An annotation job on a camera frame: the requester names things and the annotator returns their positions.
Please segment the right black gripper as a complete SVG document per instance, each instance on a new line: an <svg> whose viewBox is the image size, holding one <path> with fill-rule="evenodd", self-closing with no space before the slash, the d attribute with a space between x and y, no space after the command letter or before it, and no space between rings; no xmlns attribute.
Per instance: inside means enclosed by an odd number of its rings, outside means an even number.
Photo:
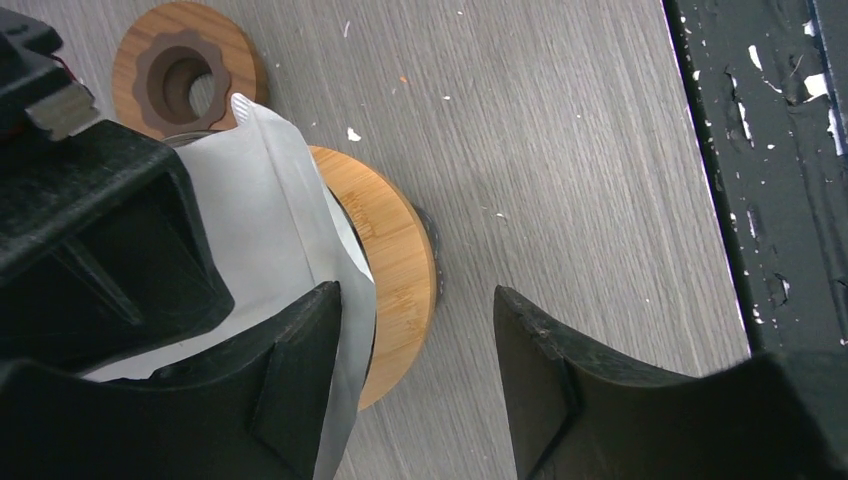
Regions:
<svg viewBox="0 0 848 480"><path fill-rule="evenodd" d="M1 141L99 112L50 25L1 10ZM89 371L206 333L234 300L169 146L102 121L1 173L1 357Z"/></svg>

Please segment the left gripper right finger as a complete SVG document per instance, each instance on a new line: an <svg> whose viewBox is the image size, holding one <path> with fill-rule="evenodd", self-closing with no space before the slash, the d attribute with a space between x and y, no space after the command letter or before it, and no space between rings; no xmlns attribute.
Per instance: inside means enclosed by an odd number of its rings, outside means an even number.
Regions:
<svg viewBox="0 0 848 480"><path fill-rule="evenodd" d="M493 327L521 479L847 475L843 354L757 354L688 377L612 349L504 286Z"/></svg>

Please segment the white paper coffee filter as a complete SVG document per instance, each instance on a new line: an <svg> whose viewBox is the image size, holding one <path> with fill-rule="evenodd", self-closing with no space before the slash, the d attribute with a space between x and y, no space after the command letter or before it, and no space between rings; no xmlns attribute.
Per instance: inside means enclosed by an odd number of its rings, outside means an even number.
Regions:
<svg viewBox="0 0 848 480"><path fill-rule="evenodd" d="M309 477L335 476L356 421L376 334L376 287L348 255L328 208L327 187L300 131L236 93L235 128L178 148L199 203L214 263L235 306L213 330L101 367L95 381L149 379L172 372L227 340L271 322L274 314L325 281L341 293L340 336L328 403L318 425Z"/></svg>

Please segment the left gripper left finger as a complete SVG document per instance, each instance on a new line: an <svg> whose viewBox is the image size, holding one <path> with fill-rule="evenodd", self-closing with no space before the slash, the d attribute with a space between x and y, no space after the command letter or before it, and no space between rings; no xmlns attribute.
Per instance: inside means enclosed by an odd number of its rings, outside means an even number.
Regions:
<svg viewBox="0 0 848 480"><path fill-rule="evenodd" d="M1 366L5 479L310 479L341 326L325 282L146 380Z"/></svg>

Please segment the clear smoky glass dripper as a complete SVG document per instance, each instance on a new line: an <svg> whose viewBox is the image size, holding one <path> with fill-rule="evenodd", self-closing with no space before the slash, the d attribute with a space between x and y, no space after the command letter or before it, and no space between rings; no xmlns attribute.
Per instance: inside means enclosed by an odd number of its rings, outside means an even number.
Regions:
<svg viewBox="0 0 848 480"><path fill-rule="evenodd" d="M336 196L329 188L326 188L325 190L325 197L327 198L328 208L331 210L332 214L338 214L344 219L343 227L336 226L336 230L340 240L345 245L348 255L359 271L371 281L372 285L375 285L367 254L351 216L340 202L339 197Z"/></svg>

